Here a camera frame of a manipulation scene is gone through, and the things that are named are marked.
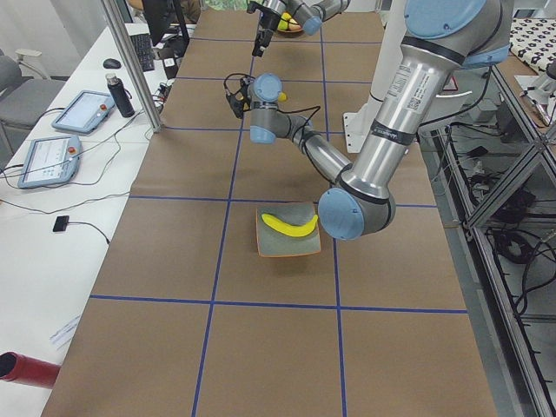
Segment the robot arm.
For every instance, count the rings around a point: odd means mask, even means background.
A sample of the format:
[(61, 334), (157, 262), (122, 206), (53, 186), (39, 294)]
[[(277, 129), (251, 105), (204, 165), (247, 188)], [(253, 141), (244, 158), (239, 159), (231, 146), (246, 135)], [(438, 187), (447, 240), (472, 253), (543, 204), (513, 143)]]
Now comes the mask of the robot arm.
[(305, 33), (312, 36), (324, 22), (344, 12), (350, 3), (350, 0), (324, 0), (313, 5), (299, 0), (249, 1), (247, 13), (260, 12), (252, 56), (263, 56), (278, 30), (284, 12), (287, 12)]
[(289, 139), (329, 181), (318, 216), (338, 240), (390, 224), (395, 201), (389, 181), (447, 79), (459, 69), (500, 63), (509, 52), (510, 1), (409, 1), (400, 15), (406, 27), (400, 65), (355, 161), (325, 141), (306, 118), (279, 109), (278, 76), (242, 76), (238, 91), (226, 95), (237, 117), (251, 115), (252, 142)]

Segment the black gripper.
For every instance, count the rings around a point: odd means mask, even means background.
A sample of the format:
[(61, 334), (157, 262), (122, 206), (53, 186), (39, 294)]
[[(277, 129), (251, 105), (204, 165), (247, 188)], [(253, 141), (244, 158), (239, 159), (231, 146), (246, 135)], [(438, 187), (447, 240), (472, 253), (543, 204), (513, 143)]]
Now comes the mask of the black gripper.
[(257, 34), (255, 38), (255, 46), (252, 50), (252, 56), (261, 57), (269, 46), (272, 37), (278, 27), (278, 16), (270, 12), (262, 12), (259, 19)]
[(250, 111), (251, 98), (248, 87), (254, 80), (253, 77), (242, 77), (236, 92), (231, 92), (229, 88), (226, 88), (226, 99), (236, 118), (243, 118), (244, 114)]

